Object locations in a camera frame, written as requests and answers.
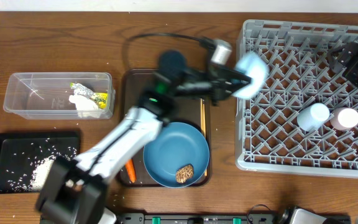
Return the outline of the light blue small bowl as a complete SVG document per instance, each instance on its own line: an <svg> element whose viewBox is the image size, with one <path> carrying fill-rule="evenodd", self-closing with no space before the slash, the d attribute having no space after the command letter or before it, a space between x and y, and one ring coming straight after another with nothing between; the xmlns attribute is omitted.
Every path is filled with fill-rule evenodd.
<svg viewBox="0 0 358 224"><path fill-rule="evenodd" d="M269 74L267 64L255 52L244 54L238 60L234 69L251 78L251 81L247 86L242 87L232 94L233 96L242 99L251 99L256 95L262 88L267 75Z"/></svg>

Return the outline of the light blue plastic cup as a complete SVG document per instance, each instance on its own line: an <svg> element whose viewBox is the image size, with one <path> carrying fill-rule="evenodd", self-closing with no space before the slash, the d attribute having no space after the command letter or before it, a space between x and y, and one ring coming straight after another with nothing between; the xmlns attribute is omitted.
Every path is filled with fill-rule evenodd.
<svg viewBox="0 0 358 224"><path fill-rule="evenodd" d="M298 126L307 132L317 130L329 118L330 112L326 105L315 103L301 110L296 117Z"/></svg>

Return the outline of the yellow silver snack wrapper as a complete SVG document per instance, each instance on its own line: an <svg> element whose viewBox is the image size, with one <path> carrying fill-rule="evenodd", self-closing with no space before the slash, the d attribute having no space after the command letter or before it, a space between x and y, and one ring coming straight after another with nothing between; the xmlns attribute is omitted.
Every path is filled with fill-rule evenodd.
<svg viewBox="0 0 358 224"><path fill-rule="evenodd" d="M80 83L70 83L73 96L83 96L87 100L93 101L98 108L105 109L107 106L108 93L97 93Z"/></svg>

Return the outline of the white tissue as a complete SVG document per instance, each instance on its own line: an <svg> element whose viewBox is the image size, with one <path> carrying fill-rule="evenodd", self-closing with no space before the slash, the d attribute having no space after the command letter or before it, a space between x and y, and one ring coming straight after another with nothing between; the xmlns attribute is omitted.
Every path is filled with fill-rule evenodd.
<svg viewBox="0 0 358 224"><path fill-rule="evenodd" d="M78 117L81 119L99 119L102 109L91 99L82 95L70 95L69 102L75 104Z"/></svg>

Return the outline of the white rice grains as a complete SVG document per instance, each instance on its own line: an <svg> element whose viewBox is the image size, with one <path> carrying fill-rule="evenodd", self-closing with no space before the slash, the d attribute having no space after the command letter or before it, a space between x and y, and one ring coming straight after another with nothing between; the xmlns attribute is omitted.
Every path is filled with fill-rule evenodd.
<svg viewBox="0 0 358 224"><path fill-rule="evenodd" d="M0 194L38 192L58 157L76 156L80 140L73 138L10 139L2 144Z"/></svg>

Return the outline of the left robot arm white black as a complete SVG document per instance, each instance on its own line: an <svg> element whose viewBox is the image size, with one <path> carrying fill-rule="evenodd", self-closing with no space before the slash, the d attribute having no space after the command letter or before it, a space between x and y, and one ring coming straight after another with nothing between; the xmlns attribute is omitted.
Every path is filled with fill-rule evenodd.
<svg viewBox="0 0 358 224"><path fill-rule="evenodd" d="M213 103L230 96L249 97L257 79L267 71L256 54L241 57L235 68L226 66L231 46L223 40L200 38L208 51L205 71L188 67L176 50L162 53L153 84L138 103L97 145L73 159L58 157L52 164L35 208L54 223L115 223L105 206L108 188L124 164L155 140L175 110L176 97L209 98Z"/></svg>

